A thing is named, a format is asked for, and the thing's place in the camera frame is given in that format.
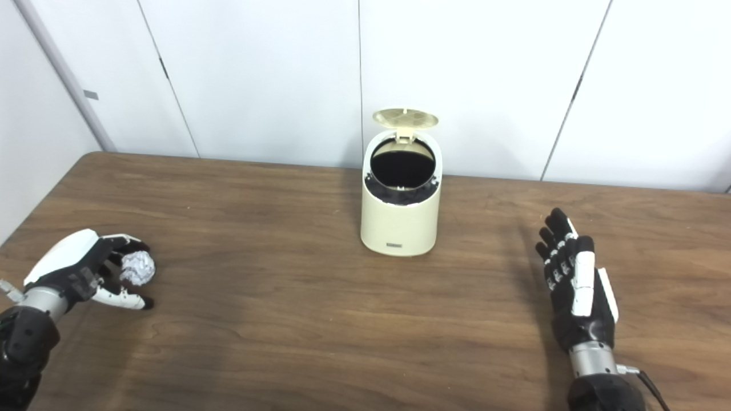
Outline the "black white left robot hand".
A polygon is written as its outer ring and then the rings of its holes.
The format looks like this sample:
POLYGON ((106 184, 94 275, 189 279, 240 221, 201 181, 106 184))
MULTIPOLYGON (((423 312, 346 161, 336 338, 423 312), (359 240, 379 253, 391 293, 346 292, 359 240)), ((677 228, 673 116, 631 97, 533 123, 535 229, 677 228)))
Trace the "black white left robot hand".
POLYGON ((100 236, 93 229, 73 232, 57 242, 31 269, 23 281, 24 291, 45 287, 65 297, 68 308, 94 301, 111 307, 150 310, 154 299, 136 294, 113 279, 108 265, 120 271, 126 260, 139 253, 148 259, 150 247, 125 233, 100 236))

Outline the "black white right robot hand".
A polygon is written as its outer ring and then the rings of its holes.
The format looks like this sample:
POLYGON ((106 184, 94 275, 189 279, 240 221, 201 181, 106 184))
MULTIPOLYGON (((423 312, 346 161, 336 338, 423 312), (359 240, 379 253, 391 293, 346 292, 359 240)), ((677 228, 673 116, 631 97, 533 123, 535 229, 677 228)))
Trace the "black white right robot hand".
POLYGON ((614 348, 618 304, 606 269, 596 266, 592 237, 580 236, 561 208, 551 210, 539 235, 535 250, 543 261, 557 343, 566 352, 590 341, 614 348))

